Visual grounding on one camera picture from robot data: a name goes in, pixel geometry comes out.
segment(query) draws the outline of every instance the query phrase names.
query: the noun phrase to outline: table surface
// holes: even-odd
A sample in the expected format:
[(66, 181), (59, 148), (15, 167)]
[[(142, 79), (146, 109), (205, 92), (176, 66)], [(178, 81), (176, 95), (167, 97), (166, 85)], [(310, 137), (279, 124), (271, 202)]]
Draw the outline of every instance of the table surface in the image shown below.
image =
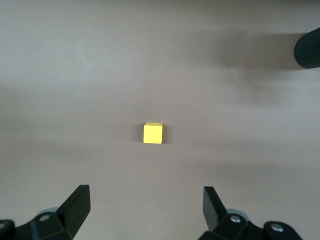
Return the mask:
[(320, 70), (293, 57), (319, 1), (0, 1), (0, 23), (1, 219), (89, 184), (76, 240), (196, 240), (213, 186), (320, 236)]

